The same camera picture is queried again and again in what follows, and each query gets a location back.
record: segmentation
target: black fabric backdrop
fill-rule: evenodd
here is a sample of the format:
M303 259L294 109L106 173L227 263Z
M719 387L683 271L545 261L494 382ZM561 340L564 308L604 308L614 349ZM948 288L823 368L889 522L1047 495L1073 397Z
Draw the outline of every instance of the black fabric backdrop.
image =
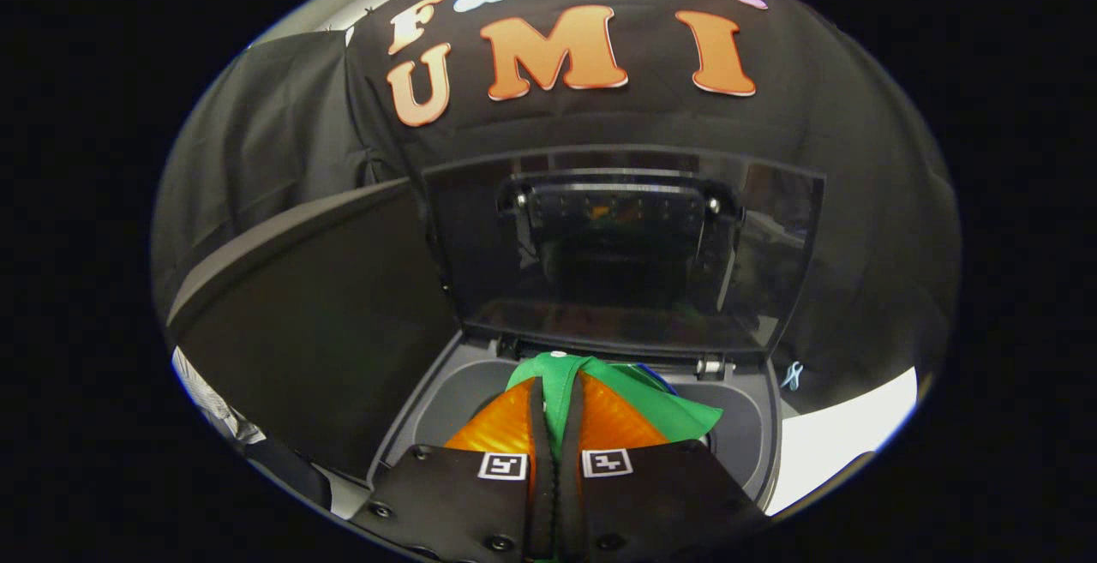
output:
M774 354L804 364L787 399L801 413L939 365L959 284L955 200L932 134L878 61L796 0L505 0L468 12L436 5L396 56L389 23L419 0L389 0L344 33L303 33L244 52L197 103L176 142L154 218L161 320L185 273L217 246L290 206L471 157L581 144L697 146L826 173L815 256ZM609 33L626 86L563 81L491 101L491 49L478 31L519 16L547 35L569 5L614 9ZM679 10L736 23L749 98L698 89ZM395 114L385 76L450 43L451 98L418 128ZM412 71L420 101L427 67Z

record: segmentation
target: orange soft pad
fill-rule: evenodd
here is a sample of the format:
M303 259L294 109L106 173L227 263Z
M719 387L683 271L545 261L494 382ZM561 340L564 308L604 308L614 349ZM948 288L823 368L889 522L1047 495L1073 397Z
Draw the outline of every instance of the orange soft pad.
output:
M667 443L667 438L607 384L579 373L583 385L580 450L646 448Z
M491 401L445 447L473 452L524 453L530 454L532 462L530 390L534 381L525 380Z

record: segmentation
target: lid hinge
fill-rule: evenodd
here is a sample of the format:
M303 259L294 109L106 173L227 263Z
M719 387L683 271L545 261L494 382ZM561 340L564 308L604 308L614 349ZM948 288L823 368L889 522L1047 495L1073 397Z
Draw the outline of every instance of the lid hinge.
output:
M518 361L518 338L504 334L498 338L493 338L488 345L488 352L497 358Z
M723 353L706 353L697 361L698 381L723 381L724 375L731 375L735 371L735 364L727 361Z

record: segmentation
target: green fabric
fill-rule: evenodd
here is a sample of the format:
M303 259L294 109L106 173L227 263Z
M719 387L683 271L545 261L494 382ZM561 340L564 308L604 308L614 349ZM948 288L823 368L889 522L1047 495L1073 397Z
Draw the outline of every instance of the green fabric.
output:
M651 375L630 368L630 364L607 364L597 358L556 358L552 353L541 353L518 364L507 382L507 390L533 376L541 376L545 396L545 421L552 438L552 454L557 462L567 424L572 385L579 372L587 372L607 384L671 442L704 436L724 413L723 409L666 392Z

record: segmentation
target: orange letter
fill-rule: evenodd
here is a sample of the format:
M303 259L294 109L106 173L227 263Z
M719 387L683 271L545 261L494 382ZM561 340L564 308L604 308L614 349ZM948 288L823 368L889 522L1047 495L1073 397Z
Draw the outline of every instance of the orange letter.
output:
M411 5L410 9L400 12L392 21L388 21L394 27L393 46L388 47L388 55L396 55L396 52L399 52L414 43L419 36L422 36L422 27L419 27L419 24L427 25L431 16L434 16L434 5L431 4L437 4L441 1L423 0L416 5Z
M442 116L450 104L450 76L445 74L445 56L450 53L450 44L442 43L427 49L419 58L427 64L430 74L430 100L426 103L415 102L415 91L411 90L411 71L414 61L405 61L388 71L386 79L393 88L393 103L400 122L415 128L430 124Z
M706 92L750 97L755 85L743 71L734 33L739 26L713 13L675 12L675 19L693 31L701 69L693 74L693 85Z
M613 9L608 5L576 5L561 13L547 38L520 18L483 27L480 36L491 42L495 58L495 83L488 88L488 98L517 99L530 91L530 82L518 74L519 61L541 89L551 90L565 55L572 56L572 66L564 74L567 87L587 90L624 86L629 74L618 67L610 44L612 16Z

